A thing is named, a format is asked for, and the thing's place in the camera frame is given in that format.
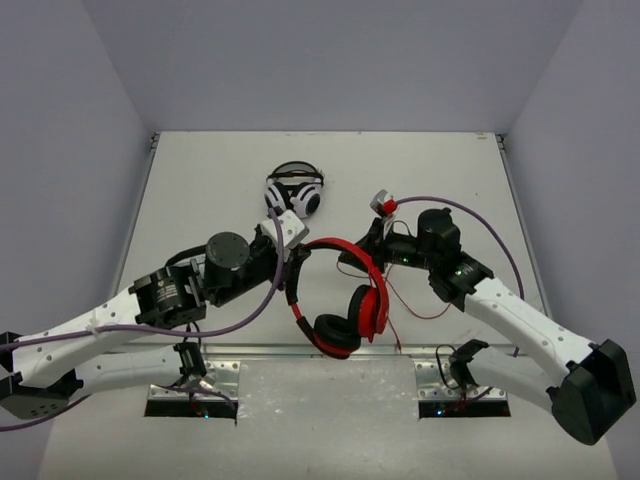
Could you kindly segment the red black headphones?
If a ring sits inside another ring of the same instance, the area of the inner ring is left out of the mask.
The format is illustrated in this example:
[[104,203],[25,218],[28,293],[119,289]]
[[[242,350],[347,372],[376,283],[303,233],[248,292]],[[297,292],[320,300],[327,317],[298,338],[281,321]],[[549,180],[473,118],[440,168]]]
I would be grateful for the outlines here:
[[306,244],[311,253],[315,250],[334,250],[355,255],[365,266],[368,281],[354,291],[347,314],[321,314],[310,323],[302,313],[298,303],[289,305],[296,325],[321,353],[338,360],[345,360],[361,347],[361,341],[373,341],[384,332],[390,300],[387,282],[372,258],[355,244],[344,239],[325,237]]

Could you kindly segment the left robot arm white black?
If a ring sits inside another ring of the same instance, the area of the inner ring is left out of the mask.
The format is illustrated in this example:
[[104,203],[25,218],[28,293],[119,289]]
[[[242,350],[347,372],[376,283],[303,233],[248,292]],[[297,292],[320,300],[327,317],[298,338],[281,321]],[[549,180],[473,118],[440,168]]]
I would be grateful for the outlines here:
[[280,287],[305,226],[269,221],[247,242],[221,232],[183,250],[104,304],[33,335],[1,336],[1,406],[25,427],[90,395],[141,384],[195,394],[208,369],[196,322],[256,286]]

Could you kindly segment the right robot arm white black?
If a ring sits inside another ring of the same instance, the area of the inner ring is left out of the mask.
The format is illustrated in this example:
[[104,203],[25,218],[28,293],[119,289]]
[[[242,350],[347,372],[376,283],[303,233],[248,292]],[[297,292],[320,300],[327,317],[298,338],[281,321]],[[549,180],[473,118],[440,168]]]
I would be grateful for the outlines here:
[[357,241],[379,268],[404,265],[428,271],[440,300],[493,328],[523,356],[501,353],[472,339],[454,349],[449,372],[462,391],[493,387],[549,412],[572,438],[596,444],[635,404],[625,350],[580,336],[529,305],[492,270],[467,254],[451,211],[428,209],[415,234],[399,234],[384,218]]

